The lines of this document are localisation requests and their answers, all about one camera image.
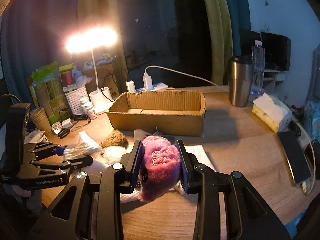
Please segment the white cloth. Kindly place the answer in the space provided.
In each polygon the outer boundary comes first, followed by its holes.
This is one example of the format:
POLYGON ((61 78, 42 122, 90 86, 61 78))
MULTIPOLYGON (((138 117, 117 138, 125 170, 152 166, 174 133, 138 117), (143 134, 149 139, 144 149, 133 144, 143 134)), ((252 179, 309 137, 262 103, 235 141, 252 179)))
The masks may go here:
POLYGON ((75 143, 68 145, 63 151, 63 159, 65 161, 78 159, 87 155, 95 155, 101 153, 103 149, 95 142, 85 131, 79 132, 75 143))

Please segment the pink plush toy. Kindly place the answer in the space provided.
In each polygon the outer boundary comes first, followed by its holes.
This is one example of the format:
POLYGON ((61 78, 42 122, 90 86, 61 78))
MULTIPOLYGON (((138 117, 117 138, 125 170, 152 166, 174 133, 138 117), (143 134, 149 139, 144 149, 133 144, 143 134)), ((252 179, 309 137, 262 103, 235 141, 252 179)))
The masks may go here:
POLYGON ((139 200, 151 202, 178 183, 181 159, 178 149, 164 137, 151 135, 142 144, 139 200))

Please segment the brown sponge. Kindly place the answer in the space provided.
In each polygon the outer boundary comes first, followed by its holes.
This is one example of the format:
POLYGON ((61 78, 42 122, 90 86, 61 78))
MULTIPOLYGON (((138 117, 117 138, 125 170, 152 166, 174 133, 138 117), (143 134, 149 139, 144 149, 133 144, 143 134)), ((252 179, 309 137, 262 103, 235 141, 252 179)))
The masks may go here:
POLYGON ((127 138, 121 131, 114 129, 99 145, 101 148, 111 146, 126 147, 127 138))

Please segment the paper cup stack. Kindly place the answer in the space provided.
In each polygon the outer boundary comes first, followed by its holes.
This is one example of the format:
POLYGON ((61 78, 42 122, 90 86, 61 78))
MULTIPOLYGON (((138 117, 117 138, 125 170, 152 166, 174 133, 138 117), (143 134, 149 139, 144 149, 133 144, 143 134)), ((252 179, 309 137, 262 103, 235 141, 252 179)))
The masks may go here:
POLYGON ((50 135, 52 133, 51 125, 43 107, 33 110, 30 113, 30 118, 36 128, 43 131, 45 135, 50 135))

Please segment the white pill bottle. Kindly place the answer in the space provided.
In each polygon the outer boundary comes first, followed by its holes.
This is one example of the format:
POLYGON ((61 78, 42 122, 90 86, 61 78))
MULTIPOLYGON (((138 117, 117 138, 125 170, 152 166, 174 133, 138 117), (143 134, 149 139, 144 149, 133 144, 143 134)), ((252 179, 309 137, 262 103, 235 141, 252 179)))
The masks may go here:
POLYGON ((96 119, 97 118, 97 114, 95 112, 93 104, 91 102, 87 102, 85 107, 86 107, 87 115, 90 118, 90 120, 96 119))

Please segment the cardboard box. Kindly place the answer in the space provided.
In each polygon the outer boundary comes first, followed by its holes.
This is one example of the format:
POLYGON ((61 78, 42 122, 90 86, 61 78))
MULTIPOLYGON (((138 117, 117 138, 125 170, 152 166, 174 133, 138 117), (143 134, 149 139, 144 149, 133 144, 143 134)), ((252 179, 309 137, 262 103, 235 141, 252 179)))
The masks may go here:
POLYGON ((206 101, 201 91, 160 90, 121 94, 107 116, 113 128, 201 136, 206 101))

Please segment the white desk lamp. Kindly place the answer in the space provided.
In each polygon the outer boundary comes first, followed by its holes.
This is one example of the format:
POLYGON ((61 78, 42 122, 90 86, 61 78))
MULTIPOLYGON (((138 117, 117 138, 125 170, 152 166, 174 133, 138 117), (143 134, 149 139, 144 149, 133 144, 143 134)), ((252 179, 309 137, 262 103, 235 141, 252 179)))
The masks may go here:
POLYGON ((105 113, 112 99, 104 92, 104 88, 99 85, 98 68, 94 50, 100 47, 110 47, 117 41, 117 33, 109 26, 93 27, 84 31, 73 34, 66 41, 66 50, 70 54, 80 54, 89 51, 91 53, 94 77, 95 77, 95 90, 90 92, 89 99, 93 104, 96 113, 105 113))

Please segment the green snack bag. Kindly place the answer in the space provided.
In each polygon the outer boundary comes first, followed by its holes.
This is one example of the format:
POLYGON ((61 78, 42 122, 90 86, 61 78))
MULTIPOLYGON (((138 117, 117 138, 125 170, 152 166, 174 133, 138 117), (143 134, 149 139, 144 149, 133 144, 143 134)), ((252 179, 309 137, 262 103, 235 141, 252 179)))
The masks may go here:
POLYGON ((38 103, 45 110, 49 123, 52 125, 66 117, 67 114, 61 110, 67 109, 68 104, 57 62, 37 68, 31 78, 38 103))

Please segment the red thread spool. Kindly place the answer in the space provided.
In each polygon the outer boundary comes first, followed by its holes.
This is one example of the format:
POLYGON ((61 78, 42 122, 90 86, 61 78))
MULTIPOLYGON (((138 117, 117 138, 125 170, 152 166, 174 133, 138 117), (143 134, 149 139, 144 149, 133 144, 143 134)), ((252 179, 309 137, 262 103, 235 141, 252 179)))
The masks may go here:
POLYGON ((63 87, 70 86, 70 85, 72 85, 74 83, 71 70, 67 70, 67 71, 61 72, 60 75, 61 75, 61 80, 62 80, 63 87))

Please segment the white power strip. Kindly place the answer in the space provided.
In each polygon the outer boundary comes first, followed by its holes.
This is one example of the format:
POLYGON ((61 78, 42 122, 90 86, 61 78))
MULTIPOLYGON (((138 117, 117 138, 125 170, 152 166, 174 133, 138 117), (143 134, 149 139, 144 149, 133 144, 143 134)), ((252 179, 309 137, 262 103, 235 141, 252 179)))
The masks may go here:
MULTIPOLYGON (((153 84, 153 87, 150 91, 166 90, 167 88, 168 88, 168 85, 160 82, 160 83, 153 84)), ((143 92, 143 91, 148 91, 148 90, 145 87, 136 89, 137 93, 143 92)))

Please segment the yellow tissue pack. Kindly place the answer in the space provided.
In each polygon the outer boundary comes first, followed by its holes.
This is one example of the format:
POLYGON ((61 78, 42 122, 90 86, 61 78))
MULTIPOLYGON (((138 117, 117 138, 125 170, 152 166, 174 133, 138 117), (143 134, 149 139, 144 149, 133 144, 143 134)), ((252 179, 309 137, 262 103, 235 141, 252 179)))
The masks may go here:
POLYGON ((292 120, 289 107, 267 93, 253 100, 252 112, 274 133, 281 132, 292 120))

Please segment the black smartphone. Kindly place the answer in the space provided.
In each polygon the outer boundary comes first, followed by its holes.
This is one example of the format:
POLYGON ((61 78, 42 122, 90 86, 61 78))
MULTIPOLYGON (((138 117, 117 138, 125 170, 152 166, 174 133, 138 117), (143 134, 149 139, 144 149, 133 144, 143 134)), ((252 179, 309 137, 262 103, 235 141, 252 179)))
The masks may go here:
POLYGON ((310 168, 295 134, 288 130, 278 132, 277 137, 283 149, 293 183, 298 185, 310 179, 310 168))

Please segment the steel travel mug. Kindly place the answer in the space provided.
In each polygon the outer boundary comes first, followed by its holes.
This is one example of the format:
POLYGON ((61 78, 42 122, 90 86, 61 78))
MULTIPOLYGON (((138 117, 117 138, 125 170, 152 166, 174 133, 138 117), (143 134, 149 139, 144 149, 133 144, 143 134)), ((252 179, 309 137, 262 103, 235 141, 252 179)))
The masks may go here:
POLYGON ((234 56, 229 63, 229 100, 235 107, 246 107, 253 80, 253 58, 234 56))

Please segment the clear water bottle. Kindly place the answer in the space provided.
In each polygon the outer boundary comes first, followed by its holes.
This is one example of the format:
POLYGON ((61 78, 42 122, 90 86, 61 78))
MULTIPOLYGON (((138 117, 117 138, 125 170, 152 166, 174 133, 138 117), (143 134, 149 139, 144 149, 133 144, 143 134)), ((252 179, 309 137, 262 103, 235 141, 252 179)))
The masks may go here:
POLYGON ((254 41, 254 46, 252 46, 252 57, 254 70, 251 93, 260 96, 263 95, 265 49, 262 47, 262 42, 259 40, 254 41))

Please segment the black speaker monitor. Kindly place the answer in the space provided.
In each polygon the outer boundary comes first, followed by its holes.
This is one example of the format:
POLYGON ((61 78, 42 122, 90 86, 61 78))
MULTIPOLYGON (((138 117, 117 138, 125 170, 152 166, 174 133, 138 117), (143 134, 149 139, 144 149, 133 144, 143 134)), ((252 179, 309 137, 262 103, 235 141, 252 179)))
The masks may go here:
POLYGON ((289 71, 291 60, 291 40, 283 35, 261 33, 265 49, 265 69, 289 71))

